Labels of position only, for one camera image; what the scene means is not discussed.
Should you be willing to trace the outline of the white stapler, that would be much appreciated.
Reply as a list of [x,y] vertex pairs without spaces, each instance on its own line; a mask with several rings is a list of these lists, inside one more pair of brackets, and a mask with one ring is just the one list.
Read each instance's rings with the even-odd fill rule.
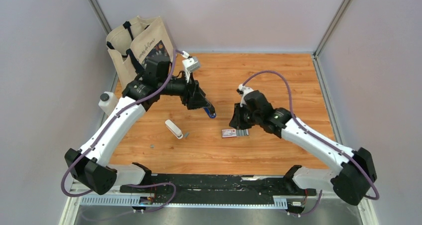
[[178,139],[182,139],[184,137],[181,129],[170,119],[165,121],[165,126],[171,131],[171,133]]

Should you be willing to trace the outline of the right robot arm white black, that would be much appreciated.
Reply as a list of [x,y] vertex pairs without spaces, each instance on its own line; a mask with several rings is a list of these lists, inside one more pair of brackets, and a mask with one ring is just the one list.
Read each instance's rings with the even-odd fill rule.
[[302,189],[334,192],[344,202],[356,206],[377,180],[372,154],[335,142],[312,129],[285,108],[273,108],[263,93],[240,86],[241,100],[234,105],[229,126],[250,129],[260,126],[266,133],[298,145],[323,162],[327,169],[293,166],[286,174],[284,188],[295,195]]

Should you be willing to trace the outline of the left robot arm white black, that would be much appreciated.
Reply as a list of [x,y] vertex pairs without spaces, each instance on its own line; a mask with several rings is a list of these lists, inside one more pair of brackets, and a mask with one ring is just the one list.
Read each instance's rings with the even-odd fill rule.
[[109,161],[116,147],[134,123],[144,116],[161,95],[178,96],[188,110],[204,109],[210,118],[216,117],[215,108],[206,98],[193,72],[200,68],[197,57],[182,61],[183,70],[173,76],[174,64],[164,56],[152,56],[145,66],[136,69],[136,77],[129,82],[107,120],[78,150],[65,154],[66,174],[85,185],[88,192],[107,193],[114,186],[133,184],[139,192],[152,186],[151,177],[141,165],[131,164],[111,168]]

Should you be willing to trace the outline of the blue stapler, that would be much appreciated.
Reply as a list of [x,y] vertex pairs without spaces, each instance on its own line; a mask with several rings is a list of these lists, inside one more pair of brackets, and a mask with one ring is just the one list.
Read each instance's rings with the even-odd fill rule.
[[214,107],[203,107],[204,111],[208,115],[209,118],[214,119],[216,118],[216,111]]

